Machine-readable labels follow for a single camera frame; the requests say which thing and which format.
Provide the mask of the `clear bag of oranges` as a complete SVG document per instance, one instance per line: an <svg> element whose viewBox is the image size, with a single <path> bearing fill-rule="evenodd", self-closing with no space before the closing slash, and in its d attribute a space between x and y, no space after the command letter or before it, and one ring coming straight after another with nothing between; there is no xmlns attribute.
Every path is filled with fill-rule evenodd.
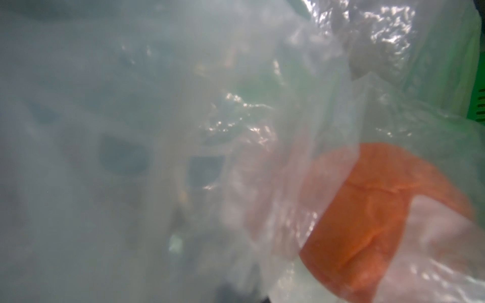
<svg viewBox="0 0 485 303"><path fill-rule="evenodd" d="M473 1L2 1L2 302L483 302Z"/></svg>

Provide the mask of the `green plastic basket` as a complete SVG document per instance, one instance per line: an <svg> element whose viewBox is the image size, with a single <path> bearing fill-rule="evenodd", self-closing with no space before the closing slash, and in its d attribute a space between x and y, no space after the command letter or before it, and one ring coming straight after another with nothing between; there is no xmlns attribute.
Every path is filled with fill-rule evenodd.
<svg viewBox="0 0 485 303"><path fill-rule="evenodd" d="M479 61L467 118L484 125L484 25L481 30Z"/></svg>

